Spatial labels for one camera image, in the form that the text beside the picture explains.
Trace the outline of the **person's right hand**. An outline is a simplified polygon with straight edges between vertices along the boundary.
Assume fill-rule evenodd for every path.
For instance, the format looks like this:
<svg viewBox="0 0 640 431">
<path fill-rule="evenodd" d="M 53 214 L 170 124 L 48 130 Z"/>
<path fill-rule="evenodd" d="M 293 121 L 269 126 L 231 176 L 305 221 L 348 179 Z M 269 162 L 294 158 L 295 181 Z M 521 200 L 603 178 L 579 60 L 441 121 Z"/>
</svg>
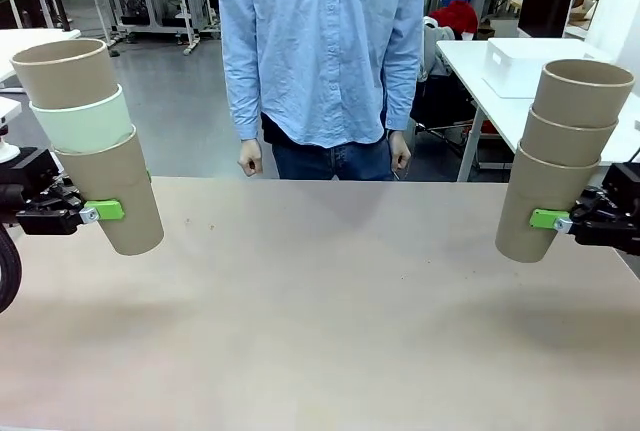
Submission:
<svg viewBox="0 0 640 431">
<path fill-rule="evenodd" d="M 241 142 L 238 165 L 247 177 L 263 173 L 262 150 L 257 139 Z"/>
</svg>

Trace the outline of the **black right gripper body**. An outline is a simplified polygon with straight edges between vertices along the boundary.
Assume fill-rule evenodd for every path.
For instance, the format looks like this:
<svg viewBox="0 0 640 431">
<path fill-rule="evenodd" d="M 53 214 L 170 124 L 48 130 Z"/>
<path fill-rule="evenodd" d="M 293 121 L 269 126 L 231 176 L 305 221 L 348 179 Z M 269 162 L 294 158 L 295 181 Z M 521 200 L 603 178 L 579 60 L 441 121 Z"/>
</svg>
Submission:
<svg viewBox="0 0 640 431">
<path fill-rule="evenodd" d="M 578 244 L 638 254 L 639 164 L 612 164 L 600 187 L 582 192 L 569 218 Z"/>
</svg>

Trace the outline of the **person's left hand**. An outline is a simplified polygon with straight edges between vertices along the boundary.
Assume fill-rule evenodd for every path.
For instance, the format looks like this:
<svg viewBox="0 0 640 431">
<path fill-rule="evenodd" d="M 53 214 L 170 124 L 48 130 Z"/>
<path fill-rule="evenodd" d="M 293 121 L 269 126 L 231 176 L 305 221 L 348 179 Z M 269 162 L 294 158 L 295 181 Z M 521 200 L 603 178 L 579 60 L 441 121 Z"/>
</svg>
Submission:
<svg viewBox="0 0 640 431">
<path fill-rule="evenodd" d="M 391 156 L 391 172 L 394 180 L 400 178 L 400 174 L 406 171 L 411 159 L 411 151 L 405 140 L 404 132 L 390 130 L 387 133 Z"/>
</svg>

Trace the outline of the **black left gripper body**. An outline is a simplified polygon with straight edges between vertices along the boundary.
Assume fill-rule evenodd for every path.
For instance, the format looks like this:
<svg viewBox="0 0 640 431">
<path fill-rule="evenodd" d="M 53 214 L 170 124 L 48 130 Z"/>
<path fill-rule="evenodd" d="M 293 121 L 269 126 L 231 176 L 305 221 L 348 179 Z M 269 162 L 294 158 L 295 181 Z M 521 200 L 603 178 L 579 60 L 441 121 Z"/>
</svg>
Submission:
<svg viewBox="0 0 640 431">
<path fill-rule="evenodd" d="M 86 200 L 50 151 L 21 147 L 1 165 L 1 222 L 28 235 L 71 235 L 83 223 Z"/>
</svg>

